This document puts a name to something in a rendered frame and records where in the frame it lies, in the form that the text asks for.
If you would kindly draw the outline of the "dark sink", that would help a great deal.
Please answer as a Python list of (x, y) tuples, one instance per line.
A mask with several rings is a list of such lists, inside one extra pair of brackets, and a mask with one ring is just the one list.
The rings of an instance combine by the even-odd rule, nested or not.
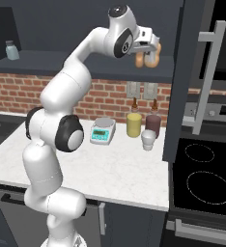
[(0, 114), (0, 145), (25, 122), (25, 117)]

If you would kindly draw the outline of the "dark red condiment bottle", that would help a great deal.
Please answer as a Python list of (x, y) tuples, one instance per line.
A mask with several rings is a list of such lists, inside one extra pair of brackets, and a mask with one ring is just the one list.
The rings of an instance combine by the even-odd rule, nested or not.
[(151, 108), (150, 113), (146, 116), (145, 128), (155, 132), (155, 137), (158, 138), (161, 125), (161, 117), (157, 113), (157, 103), (154, 99), (154, 104)]

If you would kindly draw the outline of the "pale blue jar grey lid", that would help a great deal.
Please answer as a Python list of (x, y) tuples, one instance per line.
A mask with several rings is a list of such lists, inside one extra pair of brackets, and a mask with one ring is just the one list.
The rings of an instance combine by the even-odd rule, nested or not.
[(13, 41), (6, 41), (6, 54), (9, 60), (18, 60), (19, 54)]

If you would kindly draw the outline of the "white and teal kitchen scale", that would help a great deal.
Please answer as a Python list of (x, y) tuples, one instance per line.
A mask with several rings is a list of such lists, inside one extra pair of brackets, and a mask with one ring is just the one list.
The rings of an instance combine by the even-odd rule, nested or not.
[(96, 145), (108, 146), (116, 130), (116, 121), (107, 117), (96, 118), (91, 127), (90, 142)]

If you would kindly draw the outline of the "grey dishwasher front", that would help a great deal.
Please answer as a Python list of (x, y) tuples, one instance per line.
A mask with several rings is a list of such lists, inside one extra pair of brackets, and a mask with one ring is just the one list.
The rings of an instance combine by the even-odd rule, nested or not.
[[(5, 193), (22, 200), (23, 194), (0, 190), (0, 208), (14, 235), (18, 247), (41, 247), (48, 238), (47, 215), (26, 205), (1, 201)], [(100, 247), (98, 206), (87, 206), (84, 214), (73, 221), (78, 233), (83, 236), (87, 247)]]

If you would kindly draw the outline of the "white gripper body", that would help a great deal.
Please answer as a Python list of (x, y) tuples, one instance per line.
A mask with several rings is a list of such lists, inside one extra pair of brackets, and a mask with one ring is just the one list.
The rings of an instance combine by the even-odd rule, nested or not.
[(133, 42), (129, 53), (154, 52), (157, 50), (158, 43), (159, 38), (157, 36), (154, 34), (145, 34)]

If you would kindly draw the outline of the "dark open wall cabinet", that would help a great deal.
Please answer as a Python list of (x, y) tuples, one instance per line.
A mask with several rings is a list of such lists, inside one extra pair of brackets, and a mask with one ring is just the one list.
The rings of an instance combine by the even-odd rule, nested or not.
[[(169, 83), (184, 0), (0, 0), (0, 73), (54, 75), (80, 42), (96, 27), (109, 24), (108, 9), (128, 5), (137, 24), (160, 37), (156, 68), (138, 69), (134, 57), (90, 55), (85, 66), (95, 79)], [(18, 60), (9, 60), (6, 41), (13, 41)]]

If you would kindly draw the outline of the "grey wall socket plate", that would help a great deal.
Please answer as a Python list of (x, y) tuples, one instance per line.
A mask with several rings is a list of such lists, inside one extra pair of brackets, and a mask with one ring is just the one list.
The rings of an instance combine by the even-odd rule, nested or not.
[(157, 84), (156, 83), (145, 83), (143, 98), (146, 100), (153, 100), (157, 96)]
[(139, 98), (140, 97), (140, 83), (139, 82), (127, 82), (127, 97)]

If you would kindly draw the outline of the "dark cabinet door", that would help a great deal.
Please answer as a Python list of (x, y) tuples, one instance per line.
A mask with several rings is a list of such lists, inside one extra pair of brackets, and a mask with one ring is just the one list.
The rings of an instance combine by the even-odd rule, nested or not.
[(214, 2), (215, 0), (184, 0), (180, 13), (175, 46), (175, 70), (162, 156), (162, 160), (169, 164), (176, 159), (199, 32), (210, 29)]

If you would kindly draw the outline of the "dark base cupboard door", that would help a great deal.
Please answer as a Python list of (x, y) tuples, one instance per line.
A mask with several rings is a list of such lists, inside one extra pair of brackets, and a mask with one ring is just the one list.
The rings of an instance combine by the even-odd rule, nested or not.
[(106, 203), (101, 247), (159, 247), (165, 218), (165, 211)]

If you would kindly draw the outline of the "black hob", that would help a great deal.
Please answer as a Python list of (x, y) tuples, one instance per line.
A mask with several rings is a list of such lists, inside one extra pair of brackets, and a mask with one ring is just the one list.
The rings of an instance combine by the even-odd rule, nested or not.
[(181, 138), (173, 186), (175, 207), (226, 215), (226, 143)]

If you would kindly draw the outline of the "oven with grey control panel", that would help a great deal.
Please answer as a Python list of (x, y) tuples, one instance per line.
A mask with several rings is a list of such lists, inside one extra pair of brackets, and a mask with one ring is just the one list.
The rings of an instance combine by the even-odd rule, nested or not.
[[(183, 128), (181, 138), (226, 143), (226, 104), (208, 104), (200, 134), (192, 135), (187, 128)], [(226, 231), (226, 215), (175, 207), (173, 164), (169, 166), (170, 209), (167, 216), (162, 247), (226, 247), (225, 245), (175, 236), (176, 219), (181, 219), (183, 223), (189, 225)]]

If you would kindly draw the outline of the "yellow condiment bottle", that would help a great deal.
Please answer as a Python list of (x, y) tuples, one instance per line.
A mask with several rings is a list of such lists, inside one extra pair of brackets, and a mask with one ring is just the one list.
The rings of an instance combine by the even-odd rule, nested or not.
[(141, 132), (142, 116), (138, 113), (136, 98), (133, 99), (131, 112), (127, 115), (127, 135), (131, 138), (138, 137)]

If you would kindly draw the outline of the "white shaker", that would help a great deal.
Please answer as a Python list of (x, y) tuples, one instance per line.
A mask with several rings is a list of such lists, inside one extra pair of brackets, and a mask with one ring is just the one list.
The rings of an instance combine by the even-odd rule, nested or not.
[(150, 151), (153, 148), (155, 142), (155, 132), (149, 129), (145, 129), (141, 133), (141, 140), (143, 149), (145, 151)]

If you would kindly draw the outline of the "tan rounded object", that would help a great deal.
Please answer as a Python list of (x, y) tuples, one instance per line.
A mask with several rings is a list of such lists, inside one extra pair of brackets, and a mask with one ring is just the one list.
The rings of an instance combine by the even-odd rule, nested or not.
[(160, 51), (161, 51), (161, 44), (158, 43), (155, 52), (151, 52), (150, 54), (145, 52), (138, 52), (135, 55), (135, 66), (137, 68), (142, 68), (142, 67), (155, 68), (159, 63)]

